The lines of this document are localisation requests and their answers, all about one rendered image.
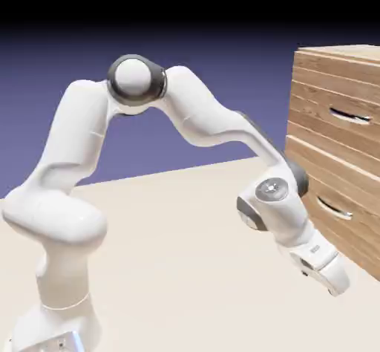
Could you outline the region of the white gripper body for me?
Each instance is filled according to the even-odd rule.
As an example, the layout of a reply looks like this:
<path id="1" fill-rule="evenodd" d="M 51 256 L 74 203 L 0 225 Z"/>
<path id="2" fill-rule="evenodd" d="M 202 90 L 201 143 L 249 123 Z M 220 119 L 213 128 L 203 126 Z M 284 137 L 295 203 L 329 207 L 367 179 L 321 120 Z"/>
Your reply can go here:
<path id="1" fill-rule="evenodd" d="M 304 258 L 301 258 L 300 262 L 302 273 L 325 286 L 332 296 L 340 296 L 350 288 L 350 279 L 343 267 L 339 253 L 319 267 Z"/>

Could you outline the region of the wood drawer front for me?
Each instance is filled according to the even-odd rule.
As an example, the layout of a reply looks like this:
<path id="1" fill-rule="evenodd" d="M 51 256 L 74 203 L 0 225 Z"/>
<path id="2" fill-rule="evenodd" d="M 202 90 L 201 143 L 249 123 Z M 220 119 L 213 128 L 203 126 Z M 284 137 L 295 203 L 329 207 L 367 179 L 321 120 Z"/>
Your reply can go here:
<path id="1" fill-rule="evenodd" d="M 340 120 L 329 108 L 370 117 L 368 125 Z M 292 81 L 287 133 L 380 177 L 380 105 Z"/>
<path id="2" fill-rule="evenodd" d="M 295 137 L 286 138 L 286 155 L 309 175 L 303 202 L 315 225 L 351 261 L 380 281 L 380 178 Z M 353 213 L 350 221 L 325 212 L 320 196 Z"/>

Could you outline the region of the light wood cabinet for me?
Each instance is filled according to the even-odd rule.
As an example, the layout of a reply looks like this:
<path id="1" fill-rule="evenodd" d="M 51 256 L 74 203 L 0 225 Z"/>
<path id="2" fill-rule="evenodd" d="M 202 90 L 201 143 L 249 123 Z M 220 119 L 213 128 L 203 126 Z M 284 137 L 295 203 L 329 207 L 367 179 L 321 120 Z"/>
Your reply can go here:
<path id="1" fill-rule="evenodd" d="M 299 48 L 294 54 L 292 81 L 380 105 L 380 46 Z"/>

